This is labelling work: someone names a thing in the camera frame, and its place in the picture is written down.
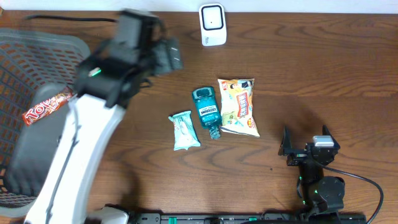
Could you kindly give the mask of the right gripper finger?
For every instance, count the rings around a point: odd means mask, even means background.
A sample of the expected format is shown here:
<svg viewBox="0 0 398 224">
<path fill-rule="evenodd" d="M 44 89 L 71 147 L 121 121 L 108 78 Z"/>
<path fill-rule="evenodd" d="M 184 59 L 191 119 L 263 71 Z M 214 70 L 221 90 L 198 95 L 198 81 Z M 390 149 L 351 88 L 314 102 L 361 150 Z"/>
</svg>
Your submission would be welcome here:
<svg viewBox="0 0 398 224">
<path fill-rule="evenodd" d="M 327 126 L 325 124 L 322 126 L 322 134 L 324 136 L 329 136 L 330 137 L 330 139 L 333 141 L 333 144 L 334 144 L 333 147 L 335 149 L 340 149 L 341 148 L 340 145 L 338 144 L 336 139 L 332 136 L 331 132 L 329 131 L 329 129 L 327 128 Z"/>
<path fill-rule="evenodd" d="M 282 142 L 280 144 L 278 155 L 287 156 L 291 153 L 293 153 L 293 147 L 290 139 L 290 132 L 289 129 L 286 126 L 284 126 Z"/>
</svg>

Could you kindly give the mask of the yellow snack bag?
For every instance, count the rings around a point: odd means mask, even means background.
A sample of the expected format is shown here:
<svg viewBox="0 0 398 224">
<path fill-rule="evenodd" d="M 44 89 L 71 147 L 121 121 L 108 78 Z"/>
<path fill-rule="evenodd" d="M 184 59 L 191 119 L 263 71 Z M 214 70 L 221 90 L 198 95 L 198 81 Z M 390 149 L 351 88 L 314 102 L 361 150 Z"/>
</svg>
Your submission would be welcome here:
<svg viewBox="0 0 398 224">
<path fill-rule="evenodd" d="M 221 94 L 221 130 L 260 137 L 253 118 L 254 79 L 218 79 Z"/>
</svg>

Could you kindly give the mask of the teal mouthwash bottle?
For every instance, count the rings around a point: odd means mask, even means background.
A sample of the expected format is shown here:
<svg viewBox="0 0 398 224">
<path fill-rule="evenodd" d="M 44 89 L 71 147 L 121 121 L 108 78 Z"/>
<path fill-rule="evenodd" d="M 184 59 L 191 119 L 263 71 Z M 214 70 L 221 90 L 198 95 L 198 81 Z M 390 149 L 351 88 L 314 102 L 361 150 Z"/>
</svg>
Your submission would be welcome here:
<svg viewBox="0 0 398 224">
<path fill-rule="evenodd" d="M 192 98 L 202 128 L 209 130 L 210 138 L 219 139 L 221 137 L 222 118 L 216 102 L 214 88 L 212 86 L 198 88 L 192 92 Z"/>
</svg>

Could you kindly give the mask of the light blue wet wipes pack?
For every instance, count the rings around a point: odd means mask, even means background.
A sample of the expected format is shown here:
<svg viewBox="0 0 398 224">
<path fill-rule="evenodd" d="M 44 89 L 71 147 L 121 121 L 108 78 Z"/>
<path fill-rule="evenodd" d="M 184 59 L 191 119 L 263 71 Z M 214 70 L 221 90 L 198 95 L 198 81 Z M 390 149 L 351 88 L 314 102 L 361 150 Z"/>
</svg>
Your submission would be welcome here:
<svg viewBox="0 0 398 224">
<path fill-rule="evenodd" d="M 193 127 L 191 111 L 183 111 L 169 116 L 169 120 L 173 122 L 174 125 L 174 151 L 181 149 L 188 150 L 190 147 L 201 146 Z"/>
</svg>

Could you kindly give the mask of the grey plastic shopping basket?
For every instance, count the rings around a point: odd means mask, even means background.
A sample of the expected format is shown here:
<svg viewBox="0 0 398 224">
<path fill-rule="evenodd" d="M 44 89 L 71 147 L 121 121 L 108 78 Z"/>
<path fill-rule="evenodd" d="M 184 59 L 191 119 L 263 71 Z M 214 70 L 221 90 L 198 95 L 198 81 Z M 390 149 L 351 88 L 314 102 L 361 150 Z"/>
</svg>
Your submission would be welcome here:
<svg viewBox="0 0 398 224">
<path fill-rule="evenodd" d="M 90 54 L 68 35 L 1 29 L 1 215 L 27 214 L 41 191 L 68 107 L 27 126 L 23 113 L 76 80 Z"/>
</svg>

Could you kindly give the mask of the red chocolate bar wrapper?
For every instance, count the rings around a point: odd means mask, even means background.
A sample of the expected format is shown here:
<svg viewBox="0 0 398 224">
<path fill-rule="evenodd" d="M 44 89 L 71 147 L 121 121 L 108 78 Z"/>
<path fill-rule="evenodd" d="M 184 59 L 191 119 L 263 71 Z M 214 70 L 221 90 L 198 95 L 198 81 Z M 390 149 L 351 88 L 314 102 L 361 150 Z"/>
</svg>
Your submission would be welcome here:
<svg viewBox="0 0 398 224">
<path fill-rule="evenodd" d="M 35 123 L 36 121 L 49 116 L 53 112 L 60 109 L 65 105 L 70 98 L 73 96 L 73 90 L 66 86 L 61 92 L 55 96 L 44 100 L 37 105 L 30 108 L 28 111 L 22 114 L 22 119 L 27 126 Z"/>
</svg>

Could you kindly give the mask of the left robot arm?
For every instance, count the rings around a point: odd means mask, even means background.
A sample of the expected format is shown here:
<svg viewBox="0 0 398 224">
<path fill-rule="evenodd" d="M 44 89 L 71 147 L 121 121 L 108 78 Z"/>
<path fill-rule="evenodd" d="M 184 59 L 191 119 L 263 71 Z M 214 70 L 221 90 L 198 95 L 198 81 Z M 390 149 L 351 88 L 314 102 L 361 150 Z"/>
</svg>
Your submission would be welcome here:
<svg viewBox="0 0 398 224">
<path fill-rule="evenodd" d="M 26 223 L 83 223 L 104 150 L 130 99 L 151 87 L 152 77 L 183 67 L 178 41 L 158 16 L 125 9 L 117 23 L 115 36 L 76 70 L 60 142 Z"/>
</svg>

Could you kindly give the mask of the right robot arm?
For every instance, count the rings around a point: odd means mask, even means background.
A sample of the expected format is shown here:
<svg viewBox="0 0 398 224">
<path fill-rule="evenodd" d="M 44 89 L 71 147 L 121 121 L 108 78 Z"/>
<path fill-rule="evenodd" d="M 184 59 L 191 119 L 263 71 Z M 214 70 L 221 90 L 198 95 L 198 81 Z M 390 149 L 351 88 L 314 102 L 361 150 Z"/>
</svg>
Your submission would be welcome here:
<svg viewBox="0 0 398 224">
<path fill-rule="evenodd" d="M 334 161 L 339 150 L 340 145 L 326 126 L 322 127 L 322 134 L 314 136 L 303 149 L 293 147 L 289 130 L 284 128 L 278 155 L 287 158 L 288 166 L 299 169 L 297 194 L 305 205 L 299 212 L 300 219 L 308 221 L 317 215 L 336 213 L 344 207 L 344 180 L 324 175 L 326 166 Z"/>
</svg>

